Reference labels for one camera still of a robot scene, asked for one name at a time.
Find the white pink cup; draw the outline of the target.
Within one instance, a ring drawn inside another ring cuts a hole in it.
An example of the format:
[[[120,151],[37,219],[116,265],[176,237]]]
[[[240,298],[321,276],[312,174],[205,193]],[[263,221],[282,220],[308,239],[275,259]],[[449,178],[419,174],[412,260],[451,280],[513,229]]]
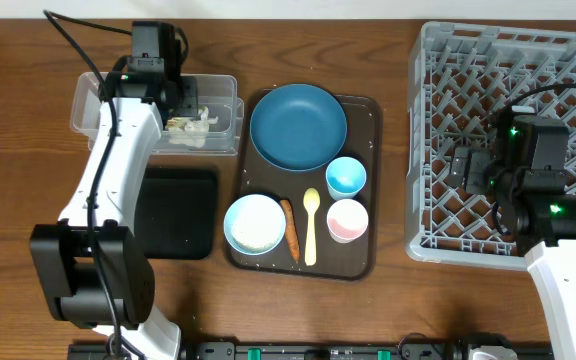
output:
[[[329,208],[326,224],[335,241],[350,243],[365,233],[369,225],[369,215],[358,201],[342,199],[334,202]]]

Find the green pandan snack wrapper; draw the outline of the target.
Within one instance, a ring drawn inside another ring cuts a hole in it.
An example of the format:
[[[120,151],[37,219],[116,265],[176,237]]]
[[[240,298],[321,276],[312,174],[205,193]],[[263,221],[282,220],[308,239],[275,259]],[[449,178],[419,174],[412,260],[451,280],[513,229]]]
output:
[[[173,117],[165,129],[169,132],[188,132],[194,129],[193,119],[189,117]]]

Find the light blue cup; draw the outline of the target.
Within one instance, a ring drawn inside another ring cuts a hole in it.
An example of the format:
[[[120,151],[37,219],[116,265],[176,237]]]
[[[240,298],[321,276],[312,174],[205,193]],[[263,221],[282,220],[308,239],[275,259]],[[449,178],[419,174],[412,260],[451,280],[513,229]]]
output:
[[[328,192],[335,201],[350,199],[365,186],[367,171],[359,160],[339,157],[327,166],[325,180]]]

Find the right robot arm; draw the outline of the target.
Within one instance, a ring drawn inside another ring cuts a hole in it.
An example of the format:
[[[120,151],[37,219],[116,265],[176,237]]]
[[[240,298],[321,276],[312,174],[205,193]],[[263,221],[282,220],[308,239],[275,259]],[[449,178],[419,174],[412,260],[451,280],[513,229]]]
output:
[[[536,285],[554,356],[576,359],[576,195],[566,192],[569,131],[523,106],[499,113],[491,149],[459,147],[447,183],[492,202]]]

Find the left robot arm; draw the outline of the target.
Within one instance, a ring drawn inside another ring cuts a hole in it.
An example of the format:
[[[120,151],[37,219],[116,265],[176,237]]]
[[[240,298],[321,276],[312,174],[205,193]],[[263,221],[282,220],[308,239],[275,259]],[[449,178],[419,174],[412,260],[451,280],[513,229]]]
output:
[[[82,178],[30,251],[51,316],[106,336],[106,359],[180,359],[182,332],[154,304],[155,275],[134,236],[148,160],[185,94],[189,46],[169,23],[136,21],[132,51],[97,78],[98,132]]]

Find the dark blue plate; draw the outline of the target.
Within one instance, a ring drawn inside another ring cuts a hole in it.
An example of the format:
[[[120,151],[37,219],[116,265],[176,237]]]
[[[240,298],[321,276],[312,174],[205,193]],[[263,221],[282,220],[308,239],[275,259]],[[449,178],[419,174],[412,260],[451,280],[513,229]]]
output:
[[[331,93],[309,84],[289,84],[259,100],[249,132],[253,146],[268,163],[307,172],[339,153],[348,124],[342,105]]]

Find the white tissue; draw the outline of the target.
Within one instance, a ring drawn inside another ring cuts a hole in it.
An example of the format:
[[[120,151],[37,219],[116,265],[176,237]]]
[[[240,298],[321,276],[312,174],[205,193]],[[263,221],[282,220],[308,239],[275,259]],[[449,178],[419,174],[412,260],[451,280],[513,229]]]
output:
[[[169,132],[169,142],[176,145],[185,145],[192,148],[202,148],[206,144],[210,126],[215,125],[219,118],[209,116],[209,108],[202,106],[198,115],[189,117],[193,119],[194,129],[188,132]]]

